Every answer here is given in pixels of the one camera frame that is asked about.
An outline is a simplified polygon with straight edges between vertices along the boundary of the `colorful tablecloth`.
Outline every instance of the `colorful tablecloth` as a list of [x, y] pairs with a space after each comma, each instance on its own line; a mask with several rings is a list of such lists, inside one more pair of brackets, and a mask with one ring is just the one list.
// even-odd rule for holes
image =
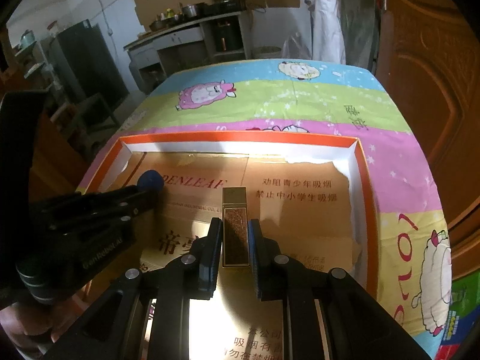
[[361, 140], [379, 216], [377, 300], [433, 358], [451, 293], [446, 222], [418, 142], [367, 70], [270, 59], [174, 74], [109, 140], [79, 188], [88, 185], [119, 135], [251, 129]]

